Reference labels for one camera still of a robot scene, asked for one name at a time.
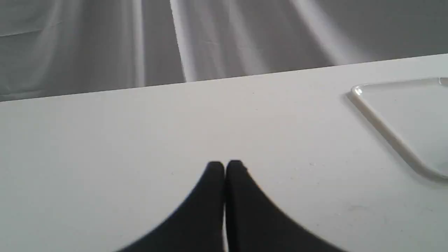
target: white tabletop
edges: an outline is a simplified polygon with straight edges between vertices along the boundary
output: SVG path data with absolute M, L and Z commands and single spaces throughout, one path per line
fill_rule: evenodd
M 115 251 L 160 224 L 208 161 L 230 159 L 349 251 L 447 251 L 448 186 L 346 97 L 447 66 L 445 54 L 2 102 L 0 251 Z

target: white cloth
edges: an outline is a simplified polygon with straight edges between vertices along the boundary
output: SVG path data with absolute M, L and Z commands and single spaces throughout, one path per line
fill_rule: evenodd
M 0 0 L 0 101 L 448 52 L 447 1 Z

